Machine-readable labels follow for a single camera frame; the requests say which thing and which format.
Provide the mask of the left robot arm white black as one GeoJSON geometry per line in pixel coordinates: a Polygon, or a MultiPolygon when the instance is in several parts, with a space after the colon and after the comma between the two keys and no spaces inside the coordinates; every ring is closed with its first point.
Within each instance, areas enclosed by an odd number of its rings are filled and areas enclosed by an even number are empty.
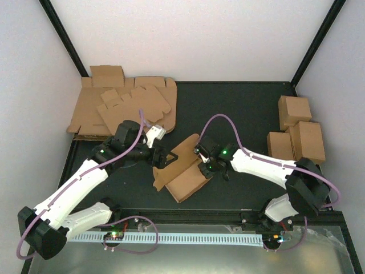
{"type": "Polygon", "coordinates": [[[113,136],[96,146],[79,169],[58,190],[34,208],[23,207],[18,212],[21,238],[17,257],[23,243],[48,260],[57,255],[74,236],[96,226],[118,227],[123,219],[108,199],[73,213],[75,207],[99,184],[128,162],[146,162],[151,167],[163,169],[178,156],[161,145],[166,130],[159,125],[125,120],[113,136]]]}

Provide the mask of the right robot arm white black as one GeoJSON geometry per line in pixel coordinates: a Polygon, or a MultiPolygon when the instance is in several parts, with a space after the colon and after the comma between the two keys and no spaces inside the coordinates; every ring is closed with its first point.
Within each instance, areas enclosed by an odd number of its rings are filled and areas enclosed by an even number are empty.
{"type": "Polygon", "coordinates": [[[201,159],[198,168],[207,179],[219,172],[228,180],[228,172],[234,171],[265,179],[286,191],[271,199],[260,214],[259,223],[266,230],[272,230],[283,219],[296,215],[318,216],[330,192],[326,178],[308,158],[299,161],[276,159],[236,144],[223,147],[207,136],[201,138],[193,152],[201,159]]]}

